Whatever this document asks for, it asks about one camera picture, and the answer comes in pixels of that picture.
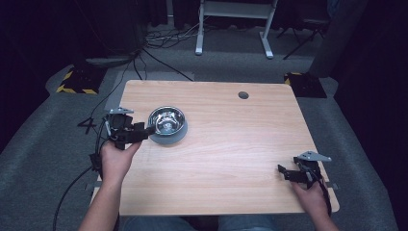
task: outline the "black backdrop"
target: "black backdrop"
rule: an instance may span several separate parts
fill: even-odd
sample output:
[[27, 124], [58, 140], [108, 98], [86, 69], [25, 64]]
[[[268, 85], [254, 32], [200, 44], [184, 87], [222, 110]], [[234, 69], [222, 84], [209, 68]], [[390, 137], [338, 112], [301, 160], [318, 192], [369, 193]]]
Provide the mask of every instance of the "black backdrop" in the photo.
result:
[[408, 230], [408, 3], [370, 0], [332, 73], [335, 99]]
[[[78, 2], [88, 13], [87, 2]], [[47, 80], [74, 63], [72, 54], [77, 53], [82, 60], [104, 57], [100, 42], [70, 0], [2, 1], [0, 48], [0, 110], [2, 121], [7, 121], [0, 133], [0, 151], [49, 96]]]

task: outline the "wooden table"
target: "wooden table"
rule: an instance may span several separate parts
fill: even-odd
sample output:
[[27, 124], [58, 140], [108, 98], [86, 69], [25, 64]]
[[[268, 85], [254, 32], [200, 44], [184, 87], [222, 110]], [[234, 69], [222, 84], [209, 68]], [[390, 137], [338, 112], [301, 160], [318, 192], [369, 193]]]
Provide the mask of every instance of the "wooden table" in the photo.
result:
[[277, 169], [298, 169], [293, 157], [316, 151], [290, 86], [132, 80], [121, 106], [135, 110], [133, 122], [174, 106], [189, 124], [175, 144], [143, 142], [123, 183], [121, 215], [303, 212]]

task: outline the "yellow and black hazard tape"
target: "yellow and black hazard tape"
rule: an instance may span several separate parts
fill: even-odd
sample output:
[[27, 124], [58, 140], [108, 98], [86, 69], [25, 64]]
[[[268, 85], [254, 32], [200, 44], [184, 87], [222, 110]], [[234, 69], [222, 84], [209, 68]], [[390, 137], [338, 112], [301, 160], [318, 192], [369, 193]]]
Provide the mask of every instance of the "yellow and black hazard tape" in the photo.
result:
[[97, 71], [97, 73], [92, 73], [91, 76], [84, 77], [81, 76], [81, 73], [74, 71], [74, 68], [71, 68], [65, 74], [63, 81], [57, 88], [57, 92], [97, 94], [105, 72]]
[[283, 77], [283, 80], [285, 81], [285, 84], [286, 85], [291, 85], [291, 79], [289, 78], [290, 77], [290, 75], [291, 76], [293, 76], [293, 75], [302, 75], [302, 73], [299, 73], [299, 72], [289, 72], [289, 73], [286, 73], [285, 75], [284, 75], [284, 77]]

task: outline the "grommet hole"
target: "grommet hole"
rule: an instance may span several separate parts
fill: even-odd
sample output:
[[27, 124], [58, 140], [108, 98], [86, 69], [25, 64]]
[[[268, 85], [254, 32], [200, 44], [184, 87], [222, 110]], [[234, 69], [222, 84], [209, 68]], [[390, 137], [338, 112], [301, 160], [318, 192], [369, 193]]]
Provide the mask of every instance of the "grommet hole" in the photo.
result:
[[247, 99], [247, 98], [249, 98], [249, 94], [247, 92], [245, 92], [245, 91], [240, 91], [238, 93], [238, 97], [241, 98], [241, 99]]

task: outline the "black curtain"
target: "black curtain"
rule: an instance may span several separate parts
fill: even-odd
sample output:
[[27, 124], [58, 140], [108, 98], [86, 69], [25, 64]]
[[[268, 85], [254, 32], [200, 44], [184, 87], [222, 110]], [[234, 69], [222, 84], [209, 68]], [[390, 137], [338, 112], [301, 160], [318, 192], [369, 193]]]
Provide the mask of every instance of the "black curtain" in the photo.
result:
[[[78, 2], [87, 13], [87, 3]], [[69, 64], [83, 63], [84, 57], [103, 54], [100, 42], [70, 0], [3, 1], [0, 48], [0, 110], [3, 121], [7, 121], [1, 132], [0, 151], [49, 96], [45, 84], [52, 75]]]
[[126, 57], [143, 47], [151, 20], [147, 0], [88, 1], [89, 19], [108, 56]]
[[200, 0], [172, 0], [174, 27], [182, 30], [185, 24], [194, 26], [198, 23]]
[[309, 74], [327, 78], [343, 54], [369, 0], [340, 0], [320, 48], [309, 67]]
[[406, 1], [370, 0], [332, 73], [335, 99], [389, 192], [400, 230], [408, 230], [407, 12]]
[[153, 27], [167, 24], [166, 0], [146, 0], [149, 8], [149, 21]]
[[270, 24], [270, 28], [273, 30], [279, 30], [281, 28], [295, 28], [302, 30], [303, 28], [296, 24], [296, 14], [293, 11], [293, 4], [307, 4], [307, 5], [323, 5], [327, 6], [327, 0], [278, 0], [276, 4], [275, 14]]

